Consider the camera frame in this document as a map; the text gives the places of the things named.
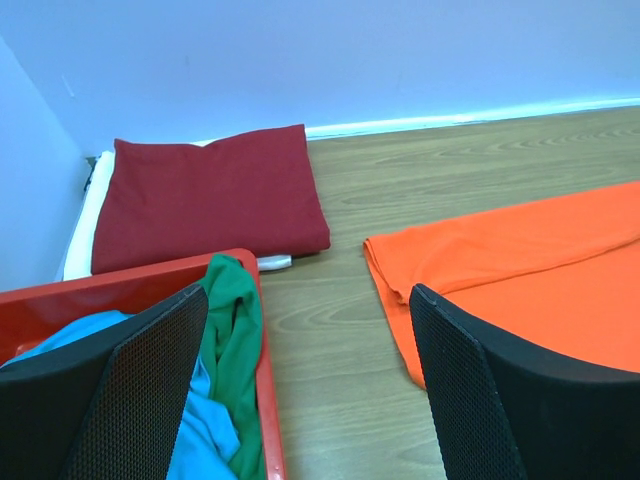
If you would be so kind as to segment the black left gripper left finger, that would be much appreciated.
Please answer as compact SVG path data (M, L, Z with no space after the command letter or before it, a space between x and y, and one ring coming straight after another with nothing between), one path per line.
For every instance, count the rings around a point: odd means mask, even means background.
M208 310L198 284L1 369L4 479L163 479Z

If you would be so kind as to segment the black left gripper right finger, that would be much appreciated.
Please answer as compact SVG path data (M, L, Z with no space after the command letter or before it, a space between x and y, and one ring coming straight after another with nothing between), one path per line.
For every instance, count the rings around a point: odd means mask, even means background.
M447 478L638 478L637 373L541 347L422 284L409 306Z

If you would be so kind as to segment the orange t-shirt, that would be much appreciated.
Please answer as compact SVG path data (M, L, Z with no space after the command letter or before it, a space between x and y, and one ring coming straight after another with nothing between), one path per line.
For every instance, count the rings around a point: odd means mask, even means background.
M411 380L423 284L547 349L639 368L639 185L629 182L368 238L364 257Z

